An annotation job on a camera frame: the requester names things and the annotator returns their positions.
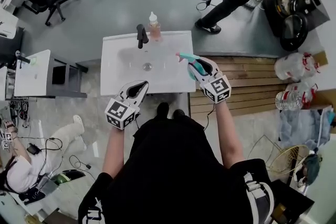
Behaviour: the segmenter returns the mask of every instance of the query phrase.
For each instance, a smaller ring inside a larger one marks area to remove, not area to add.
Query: sink drain
[[[153,68],[153,66],[152,66],[151,63],[147,62],[147,63],[145,63],[145,64],[142,66],[142,68],[143,68],[143,70],[145,70],[145,71],[151,71],[152,68]]]

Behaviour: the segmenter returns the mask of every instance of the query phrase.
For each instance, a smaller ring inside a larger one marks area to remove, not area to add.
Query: soap dispenser bottle
[[[157,21],[157,16],[153,12],[151,12],[151,16],[149,17],[149,29],[151,39],[161,41],[161,26]]]

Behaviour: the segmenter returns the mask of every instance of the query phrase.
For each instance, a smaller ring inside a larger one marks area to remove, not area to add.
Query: black shoe
[[[204,27],[202,25],[201,19],[199,19],[197,22],[195,22],[195,27],[198,28],[198,29],[207,31],[208,33],[213,34],[213,35],[219,34],[222,31],[222,29],[218,25],[215,25],[215,26],[209,27],[209,28]]]
[[[173,119],[176,119],[180,116],[185,116],[184,111],[182,109],[176,109],[173,113]]]
[[[156,109],[156,118],[167,119],[168,112],[169,112],[168,103],[161,103]]]

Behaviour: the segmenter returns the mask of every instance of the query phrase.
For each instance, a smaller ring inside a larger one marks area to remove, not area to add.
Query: black shirt
[[[187,116],[150,120],[134,135],[118,175],[102,173],[83,199],[79,223],[101,202],[106,223],[210,219],[252,223],[244,175],[269,183],[265,162],[252,159],[226,169],[215,158],[203,127]]]

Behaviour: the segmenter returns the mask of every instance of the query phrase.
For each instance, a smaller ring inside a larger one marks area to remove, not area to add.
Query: white sink
[[[104,37],[101,56],[100,94],[114,95],[126,83],[149,82],[148,93],[194,92],[195,81],[187,61],[177,52],[193,53],[190,31],[162,32],[162,41],[150,39],[138,48],[137,34]]]

